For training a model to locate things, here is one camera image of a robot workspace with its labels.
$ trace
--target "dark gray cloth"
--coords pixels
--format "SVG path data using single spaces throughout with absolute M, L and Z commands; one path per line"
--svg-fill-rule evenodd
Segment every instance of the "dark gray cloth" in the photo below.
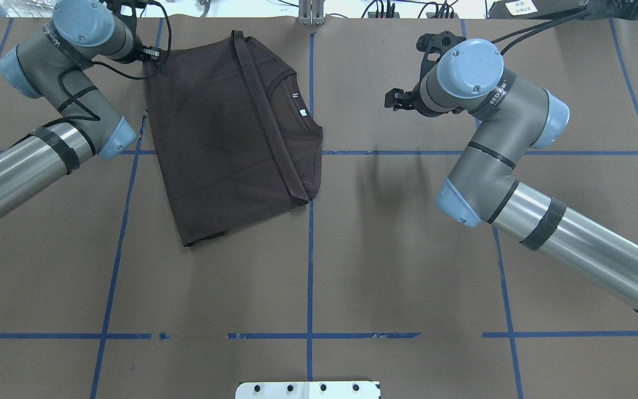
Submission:
M 157 68 L 146 62 L 145 73 Z M 185 247 L 305 205 L 322 128 L 296 72 L 255 38 L 173 50 L 145 81 L 152 136 Z

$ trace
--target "white bracket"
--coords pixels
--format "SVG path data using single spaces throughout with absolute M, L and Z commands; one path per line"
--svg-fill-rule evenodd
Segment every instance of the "white bracket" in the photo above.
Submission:
M 299 0 L 299 25 L 324 25 L 324 0 Z
M 374 381 L 242 383 L 235 399 L 380 399 Z

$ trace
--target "white paper label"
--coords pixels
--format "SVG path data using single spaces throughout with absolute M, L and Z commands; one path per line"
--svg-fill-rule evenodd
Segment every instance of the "white paper label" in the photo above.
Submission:
M 508 12 L 510 12 L 513 16 L 538 12 L 538 8 L 533 5 L 533 2 L 531 2 L 531 0 L 506 3 L 506 8 L 508 8 Z

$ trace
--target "light blue cap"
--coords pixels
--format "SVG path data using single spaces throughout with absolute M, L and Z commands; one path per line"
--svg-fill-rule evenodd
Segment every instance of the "light blue cap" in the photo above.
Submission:
M 438 63 L 438 82 L 460 99 L 480 98 L 494 89 L 503 75 L 503 56 L 484 39 L 469 39 L 454 46 Z
M 448 216 L 468 227 L 476 227 L 481 222 L 474 208 L 461 196 L 450 179 L 445 179 L 445 183 L 440 187 L 440 193 L 435 198 L 435 205 Z
M 556 98 L 550 91 L 544 90 L 548 93 L 548 116 L 540 137 L 531 144 L 532 149 L 544 149 L 554 143 L 555 139 L 565 131 L 570 120 L 570 108 L 567 104 Z
M 117 124 L 115 131 L 112 132 L 110 139 L 104 144 L 100 152 L 98 152 L 98 155 L 103 157 L 103 159 L 110 159 L 122 152 L 126 147 L 129 147 L 136 139 L 137 132 L 135 129 L 132 129 L 132 126 L 127 123 L 123 116 L 122 119 L 120 119 L 120 123 Z
M 23 75 L 21 64 L 18 63 L 18 55 L 16 55 L 17 48 L 18 46 L 12 48 L 7 55 L 3 56 L 2 60 L 0 60 L 0 73 L 2 73 L 7 83 L 17 89 L 19 93 L 30 99 L 37 99 L 41 96 L 41 93 L 38 93 L 38 91 L 31 86 L 31 83 L 28 83 L 26 75 Z
M 115 30 L 112 13 L 97 0 L 60 0 L 53 24 L 65 40 L 81 47 L 95 47 Z

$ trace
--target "gray robotic arm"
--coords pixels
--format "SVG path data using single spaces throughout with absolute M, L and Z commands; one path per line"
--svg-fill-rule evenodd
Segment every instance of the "gray robotic arm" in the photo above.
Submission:
M 423 71 L 413 91 L 393 89 L 385 106 L 425 116 L 468 111 L 481 122 L 435 200 L 461 224 L 481 221 L 577 270 L 638 313 L 638 245 L 511 176 L 529 147 L 564 131 L 569 109 L 549 91 L 504 68 L 483 39 L 424 35 Z M 430 52 L 440 53 L 428 63 Z
M 109 7 L 119 11 L 122 3 L 139 2 Z M 0 72 L 8 83 L 28 98 L 43 96 L 63 117 L 0 154 L 0 218 L 92 156 L 110 159 L 137 139 L 83 73 L 99 54 L 120 63 L 158 59 L 160 51 L 143 46 L 135 28 L 97 0 L 61 0 L 43 31 L 2 58 Z

